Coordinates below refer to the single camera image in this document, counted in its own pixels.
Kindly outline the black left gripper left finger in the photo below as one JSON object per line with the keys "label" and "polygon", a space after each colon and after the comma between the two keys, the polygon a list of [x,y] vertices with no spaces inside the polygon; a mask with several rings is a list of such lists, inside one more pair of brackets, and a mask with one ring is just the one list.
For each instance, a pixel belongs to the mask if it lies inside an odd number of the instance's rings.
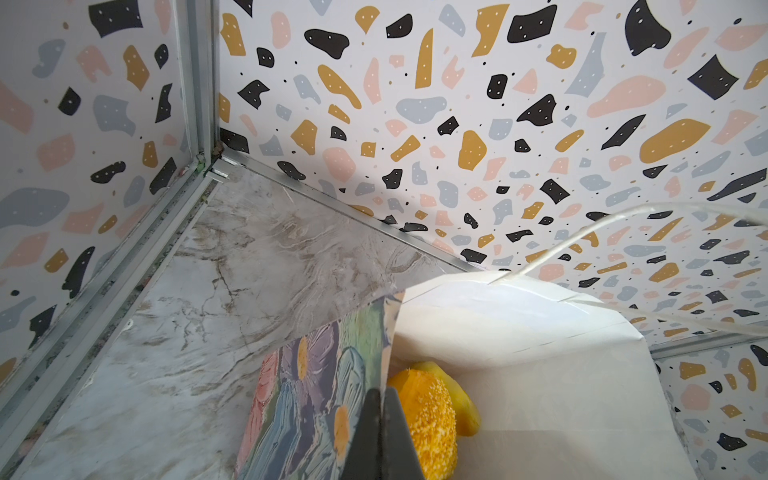
{"label": "black left gripper left finger", "polygon": [[341,480],[379,480],[382,477],[381,418],[381,392],[370,389],[365,395]]}

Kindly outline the large sesame oval loaf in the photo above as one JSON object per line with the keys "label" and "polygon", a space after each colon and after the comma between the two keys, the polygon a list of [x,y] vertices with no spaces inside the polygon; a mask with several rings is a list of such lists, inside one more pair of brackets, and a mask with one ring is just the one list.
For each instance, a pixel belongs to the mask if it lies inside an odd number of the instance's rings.
{"label": "large sesame oval loaf", "polygon": [[446,385],[432,373],[406,369],[395,389],[425,479],[450,479],[458,463],[456,413]]}

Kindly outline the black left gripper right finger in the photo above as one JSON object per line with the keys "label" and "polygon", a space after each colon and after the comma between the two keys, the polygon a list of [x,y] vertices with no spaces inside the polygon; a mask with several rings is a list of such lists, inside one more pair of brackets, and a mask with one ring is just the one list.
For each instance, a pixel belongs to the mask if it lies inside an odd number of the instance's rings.
{"label": "black left gripper right finger", "polygon": [[381,417],[381,474],[385,480],[424,480],[396,390],[387,387]]}

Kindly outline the floral paper bag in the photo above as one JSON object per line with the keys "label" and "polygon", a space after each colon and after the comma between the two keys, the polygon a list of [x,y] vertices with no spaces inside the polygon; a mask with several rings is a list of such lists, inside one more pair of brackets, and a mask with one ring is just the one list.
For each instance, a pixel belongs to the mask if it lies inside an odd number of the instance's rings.
{"label": "floral paper bag", "polygon": [[267,354],[238,479],[340,479],[366,393],[415,363],[482,418],[454,479],[763,479],[765,209],[651,203],[511,271],[445,274]]}

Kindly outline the striped croissant bread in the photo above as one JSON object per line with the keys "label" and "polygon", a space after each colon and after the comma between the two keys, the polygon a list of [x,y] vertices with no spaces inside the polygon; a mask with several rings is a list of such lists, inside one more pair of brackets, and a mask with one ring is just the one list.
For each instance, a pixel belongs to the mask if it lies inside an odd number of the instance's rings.
{"label": "striped croissant bread", "polygon": [[480,412],[456,380],[432,361],[415,363],[412,369],[430,373],[446,386],[455,411],[456,430],[459,436],[472,437],[480,431],[482,427]]}

